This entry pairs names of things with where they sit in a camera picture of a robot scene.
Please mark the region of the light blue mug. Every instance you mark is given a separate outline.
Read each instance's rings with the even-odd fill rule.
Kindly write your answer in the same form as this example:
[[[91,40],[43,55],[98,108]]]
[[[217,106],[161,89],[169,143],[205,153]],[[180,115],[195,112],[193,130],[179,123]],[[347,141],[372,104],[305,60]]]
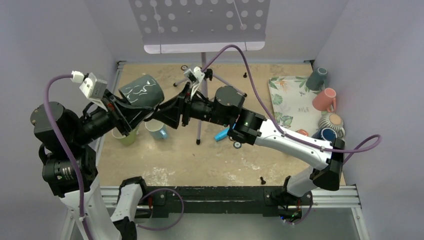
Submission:
[[[152,119],[144,122],[146,130],[154,139],[167,139],[168,133],[163,122]]]

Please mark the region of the light green mug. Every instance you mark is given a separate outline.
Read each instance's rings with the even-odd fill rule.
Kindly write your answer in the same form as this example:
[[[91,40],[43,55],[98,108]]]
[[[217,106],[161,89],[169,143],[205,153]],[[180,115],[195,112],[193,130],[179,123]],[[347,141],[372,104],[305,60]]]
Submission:
[[[112,137],[117,140],[119,143],[121,143],[123,146],[130,146],[133,143],[135,143],[136,139],[137,139],[137,135],[139,133],[139,128],[135,128],[134,130],[132,130],[129,135],[123,135],[119,132],[119,130],[117,128],[114,128],[111,131]]]

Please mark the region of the dark grey mug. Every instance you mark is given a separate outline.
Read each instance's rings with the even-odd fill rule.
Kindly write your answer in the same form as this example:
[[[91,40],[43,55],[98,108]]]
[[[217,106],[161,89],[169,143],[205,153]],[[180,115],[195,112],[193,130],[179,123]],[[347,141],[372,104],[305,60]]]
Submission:
[[[126,102],[136,107],[155,108],[165,99],[160,84],[149,74],[120,87],[118,91]]]

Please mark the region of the plain pink mug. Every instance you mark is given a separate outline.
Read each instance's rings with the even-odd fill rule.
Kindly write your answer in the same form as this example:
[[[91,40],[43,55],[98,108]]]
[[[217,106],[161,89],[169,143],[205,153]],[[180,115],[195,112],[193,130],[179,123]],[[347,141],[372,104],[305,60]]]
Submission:
[[[333,88],[325,88],[312,101],[312,106],[318,111],[333,113],[337,111],[337,93]]]

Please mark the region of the textured salmon mug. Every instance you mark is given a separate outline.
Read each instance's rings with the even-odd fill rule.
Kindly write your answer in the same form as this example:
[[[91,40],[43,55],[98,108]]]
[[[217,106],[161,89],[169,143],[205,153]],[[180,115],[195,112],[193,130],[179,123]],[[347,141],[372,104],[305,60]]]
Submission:
[[[307,137],[309,136],[309,133],[304,129],[298,129],[296,132]]]

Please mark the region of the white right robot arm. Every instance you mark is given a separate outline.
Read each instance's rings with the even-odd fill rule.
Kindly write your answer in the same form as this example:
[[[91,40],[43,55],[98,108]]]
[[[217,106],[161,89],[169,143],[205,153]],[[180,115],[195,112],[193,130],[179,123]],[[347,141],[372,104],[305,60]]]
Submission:
[[[227,126],[227,135],[240,144],[257,145],[294,156],[309,167],[286,178],[280,196],[288,204],[294,203],[313,189],[337,191],[340,188],[345,144],[311,138],[283,129],[269,118],[243,107],[245,97],[232,86],[223,86],[213,100],[201,93],[191,96],[190,85],[158,107],[153,119],[177,129],[188,125],[190,119]]]

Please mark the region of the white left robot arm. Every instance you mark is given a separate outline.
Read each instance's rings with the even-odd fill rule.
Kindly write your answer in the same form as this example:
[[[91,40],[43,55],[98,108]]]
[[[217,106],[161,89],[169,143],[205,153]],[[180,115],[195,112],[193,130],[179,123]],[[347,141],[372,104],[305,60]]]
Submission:
[[[149,106],[136,106],[108,90],[100,98],[100,107],[82,116],[47,98],[32,112],[33,133],[41,142],[42,178],[72,213],[85,240],[137,238],[137,206],[149,199],[145,180],[140,176],[123,180],[110,214],[90,143],[113,129],[129,135],[150,112]]]

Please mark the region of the slate blue-grey mug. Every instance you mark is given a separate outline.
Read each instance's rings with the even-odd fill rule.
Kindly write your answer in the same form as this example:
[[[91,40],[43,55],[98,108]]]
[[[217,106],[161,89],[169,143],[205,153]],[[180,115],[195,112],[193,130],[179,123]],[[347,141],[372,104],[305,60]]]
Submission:
[[[311,91],[319,91],[327,79],[328,70],[324,67],[316,68],[308,77],[305,86]]]

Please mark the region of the navy blue mug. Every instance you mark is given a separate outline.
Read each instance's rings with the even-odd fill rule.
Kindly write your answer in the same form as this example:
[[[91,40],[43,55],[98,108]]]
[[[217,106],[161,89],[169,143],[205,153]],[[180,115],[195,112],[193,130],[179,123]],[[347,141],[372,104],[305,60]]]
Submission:
[[[338,135],[335,130],[330,127],[320,128],[316,133],[312,135],[313,139],[324,140],[332,142],[338,138]]]

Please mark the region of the striped grey white mug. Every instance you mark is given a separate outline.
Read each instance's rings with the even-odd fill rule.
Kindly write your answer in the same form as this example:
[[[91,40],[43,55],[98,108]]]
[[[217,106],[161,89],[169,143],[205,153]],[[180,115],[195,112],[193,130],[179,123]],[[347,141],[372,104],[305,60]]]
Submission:
[[[338,138],[343,138],[346,136],[346,131],[344,128],[343,119],[333,112],[327,112],[321,116],[318,121],[318,127],[322,128],[331,128],[333,129]]]

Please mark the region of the round black token lower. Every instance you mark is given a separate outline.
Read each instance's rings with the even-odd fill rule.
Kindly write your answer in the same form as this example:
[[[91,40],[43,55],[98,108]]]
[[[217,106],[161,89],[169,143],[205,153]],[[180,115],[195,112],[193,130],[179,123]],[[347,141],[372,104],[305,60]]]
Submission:
[[[233,143],[233,147],[234,147],[235,149],[240,149],[240,148],[242,147],[242,144],[241,144],[240,142],[235,141],[235,142]]]

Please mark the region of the lilac music stand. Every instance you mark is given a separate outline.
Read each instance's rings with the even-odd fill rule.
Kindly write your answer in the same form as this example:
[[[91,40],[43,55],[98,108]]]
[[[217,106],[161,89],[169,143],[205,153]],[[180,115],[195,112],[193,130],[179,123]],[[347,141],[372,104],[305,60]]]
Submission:
[[[265,45],[268,0],[132,0],[132,12],[148,54],[200,53],[205,73],[197,92],[208,100],[208,81],[217,75],[208,52],[241,54]],[[240,89],[224,82],[244,96]]]

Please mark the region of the black chess pawn near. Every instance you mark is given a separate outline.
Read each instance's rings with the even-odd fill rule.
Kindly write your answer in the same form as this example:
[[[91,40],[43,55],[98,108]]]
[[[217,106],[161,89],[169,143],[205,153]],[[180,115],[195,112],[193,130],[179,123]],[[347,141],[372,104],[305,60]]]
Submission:
[[[261,176],[260,177],[260,184],[261,185],[265,185],[267,182],[264,180],[264,178]]]

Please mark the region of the floral white serving tray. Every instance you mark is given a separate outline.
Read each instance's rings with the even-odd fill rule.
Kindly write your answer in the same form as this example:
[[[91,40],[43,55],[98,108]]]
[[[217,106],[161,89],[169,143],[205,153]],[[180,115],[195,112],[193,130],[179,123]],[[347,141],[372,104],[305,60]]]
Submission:
[[[320,128],[318,122],[327,111],[313,107],[313,99],[324,89],[313,91],[306,87],[305,76],[274,76],[268,80],[273,114],[283,128],[296,132],[304,129],[311,137]]]

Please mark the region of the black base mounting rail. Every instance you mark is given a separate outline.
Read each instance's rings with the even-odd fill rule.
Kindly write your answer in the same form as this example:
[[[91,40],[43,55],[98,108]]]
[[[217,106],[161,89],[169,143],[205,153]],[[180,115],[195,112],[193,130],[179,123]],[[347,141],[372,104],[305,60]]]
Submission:
[[[170,214],[251,214],[299,219],[313,203],[312,193],[291,196],[282,186],[148,186],[135,218],[167,218]]]

